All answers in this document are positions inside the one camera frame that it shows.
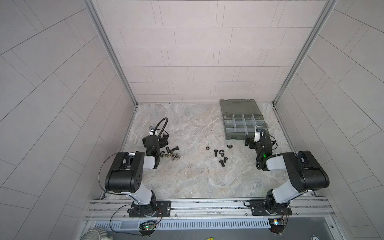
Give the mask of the grey compartment organizer box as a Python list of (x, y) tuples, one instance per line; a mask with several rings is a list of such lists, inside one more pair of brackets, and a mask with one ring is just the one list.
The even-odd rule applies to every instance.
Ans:
[(220, 100), (220, 106), (226, 140), (253, 139), (269, 128), (255, 100)]

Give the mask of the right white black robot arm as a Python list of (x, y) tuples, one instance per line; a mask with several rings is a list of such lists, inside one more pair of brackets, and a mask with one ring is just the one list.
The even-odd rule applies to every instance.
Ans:
[(246, 137), (246, 146), (257, 153), (258, 170), (265, 172), (286, 170), (289, 177), (278, 188), (269, 190), (263, 202), (249, 201), (249, 207), (259, 214), (290, 215), (291, 200), (308, 191), (327, 188), (330, 179), (310, 151), (273, 154), (274, 145), (277, 145), (276, 141), (272, 141), (265, 130), (256, 132), (253, 139)]

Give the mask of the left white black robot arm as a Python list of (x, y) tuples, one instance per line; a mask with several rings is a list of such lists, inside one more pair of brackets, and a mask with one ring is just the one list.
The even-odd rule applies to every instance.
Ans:
[(143, 138), (145, 152), (118, 152), (105, 179), (105, 190), (115, 195), (129, 195), (135, 207), (156, 207), (155, 193), (142, 184), (143, 170), (157, 169), (161, 148), (168, 145), (168, 134)]

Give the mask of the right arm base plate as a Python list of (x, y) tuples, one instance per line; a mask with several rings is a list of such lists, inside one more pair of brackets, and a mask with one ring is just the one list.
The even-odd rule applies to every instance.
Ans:
[(251, 209), (253, 216), (285, 216), (292, 215), (292, 210), (288, 203), (278, 204), (267, 200), (248, 200), (244, 206)]

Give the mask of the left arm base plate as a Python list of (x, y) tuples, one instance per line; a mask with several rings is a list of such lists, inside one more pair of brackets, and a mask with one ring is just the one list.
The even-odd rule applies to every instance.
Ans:
[(156, 201), (148, 205), (137, 205), (132, 203), (128, 209), (130, 218), (154, 218), (169, 217), (171, 211), (171, 201)]

